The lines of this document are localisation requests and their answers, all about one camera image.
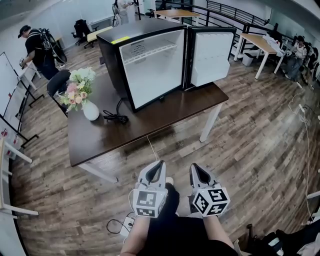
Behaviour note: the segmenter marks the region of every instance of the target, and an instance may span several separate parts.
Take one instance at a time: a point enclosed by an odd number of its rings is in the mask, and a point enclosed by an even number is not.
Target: person
[[[237,256],[217,216],[178,217],[180,195],[166,178],[166,202],[158,218],[137,216],[120,256]]]
[[[22,61],[22,67],[27,63],[33,61],[39,72],[50,80],[55,74],[59,72],[56,68],[55,59],[51,50],[45,50],[43,40],[41,39],[40,31],[33,29],[29,25],[24,25],[19,32],[18,38],[26,39],[25,48],[27,57]]]
[[[310,51],[311,55],[309,57],[309,63],[308,63],[308,69],[305,73],[305,75],[302,77],[302,80],[304,81],[304,83],[308,84],[309,78],[311,73],[313,72],[316,63],[318,61],[318,57],[319,57],[319,52],[317,48],[312,48],[312,51]]]
[[[299,68],[302,66],[304,59],[307,56],[305,40],[301,35],[298,36],[297,42],[294,44],[294,47],[291,51],[295,54],[291,55],[285,69],[282,71],[284,72],[286,78],[296,81]]]
[[[118,8],[121,25],[129,23],[127,7],[132,6],[133,2],[126,2],[126,0],[115,0],[114,5]]]

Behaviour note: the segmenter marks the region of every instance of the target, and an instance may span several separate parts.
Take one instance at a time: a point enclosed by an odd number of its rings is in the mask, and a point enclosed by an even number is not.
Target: pink flower
[[[80,103],[82,102],[81,96],[76,97],[76,98],[75,98],[75,102],[78,103],[78,104],[80,104]]]
[[[76,90],[77,90],[77,84],[72,82],[68,85],[66,92],[71,93],[71,92],[75,92]]]
[[[81,92],[81,97],[82,99],[85,99],[86,97],[88,97],[88,93],[86,93],[85,91]]]

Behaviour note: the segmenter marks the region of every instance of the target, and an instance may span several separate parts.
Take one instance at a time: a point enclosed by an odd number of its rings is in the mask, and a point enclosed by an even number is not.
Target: white bin
[[[243,56],[243,59],[242,59],[242,63],[245,65],[245,66],[250,66],[251,65],[251,62],[252,60],[254,59],[254,57],[249,54],[249,53],[245,53],[244,56]]]

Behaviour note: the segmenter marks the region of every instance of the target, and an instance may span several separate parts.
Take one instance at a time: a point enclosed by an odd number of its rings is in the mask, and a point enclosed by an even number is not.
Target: yellow table
[[[105,31],[110,30],[110,29],[112,29],[112,26],[108,26],[106,28],[103,28],[103,29],[100,29],[98,31],[95,31],[95,32],[92,32],[92,33],[88,34],[86,36],[86,39],[87,39],[88,43],[90,43],[90,42],[92,42],[94,40],[97,40],[97,34],[105,32]]]
[[[182,18],[189,18],[189,17],[196,17],[195,25],[198,26],[199,24],[199,13],[195,13],[189,10],[181,10],[181,9],[171,9],[171,10],[156,10],[154,12],[154,17],[157,18],[158,15],[163,16],[165,19],[173,19],[179,18],[180,23],[182,23]]]
[[[263,58],[263,60],[261,62],[261,65],[259,67],[259,70],[255,75],[255,79],[258,79],[260,74],[261,74],[262,69],[265,66],[265,63],[267,61],[267,58],[268,58],[269,54],[277,54],[277,52],[275,51],[275,49],[273,49],[267,43],[267,41],[265,39],[263,39],[263,37],[261,35],[241,33],[240,34],[240,38],[239,38],[239,42],[238,42],[238,46],[236,48],[236,52],[235,52],[235,55],[234,55],[234,61],[236,61],[238,59],[238,55],[239,55],[239,52],[240,52],[240,49],[241,49],[241,45],[242,45],[243,39],[248,40],[250,43],[254,44],[255,46],[257,46],[260,49],[258,51],[258,54],[257,54],[256,58],[259,57],[261,50],[264,51],[264,53],[265,53],[264,54],[264,58]],[[282,56],[280,58],[279,63],[278,63],[278,65],[276,66],[276,68],[274,70],[275,74],[277,73],[277,71],[278,71],[283,59],[284,59],[284,56]]]

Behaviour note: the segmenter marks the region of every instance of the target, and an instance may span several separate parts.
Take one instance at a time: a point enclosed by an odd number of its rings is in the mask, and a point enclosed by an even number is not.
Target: yellow sticker
[[[124,36],[124,37],[121,37],[121,38],[119,38],[117,40],[112,41],[111,44],[114,45],[114,44],[117,44],[117,43],[122,42],[124,40],[128,40],[129,38],[130,38],[130,36]]]

